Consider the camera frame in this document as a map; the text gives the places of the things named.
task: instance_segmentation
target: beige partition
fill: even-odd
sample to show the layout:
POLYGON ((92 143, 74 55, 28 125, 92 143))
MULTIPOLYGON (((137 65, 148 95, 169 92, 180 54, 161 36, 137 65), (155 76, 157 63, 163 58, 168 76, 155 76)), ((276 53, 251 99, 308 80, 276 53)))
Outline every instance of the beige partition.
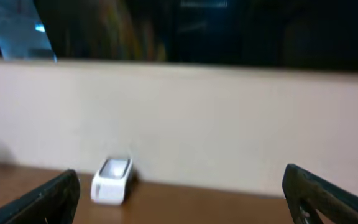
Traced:
POLYGON ((282 195, 287 163, 358 194, 358 76, 0 62, 0 161, 282 195))

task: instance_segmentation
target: white object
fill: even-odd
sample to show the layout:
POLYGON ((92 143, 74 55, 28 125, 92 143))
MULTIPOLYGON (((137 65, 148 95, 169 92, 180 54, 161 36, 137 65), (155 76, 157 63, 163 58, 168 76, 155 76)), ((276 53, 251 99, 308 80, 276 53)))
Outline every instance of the white object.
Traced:
POLYGON ((132 178, 132 159, 107 159, 92 180, 91 199, 95 203, 120 205, 132 178))

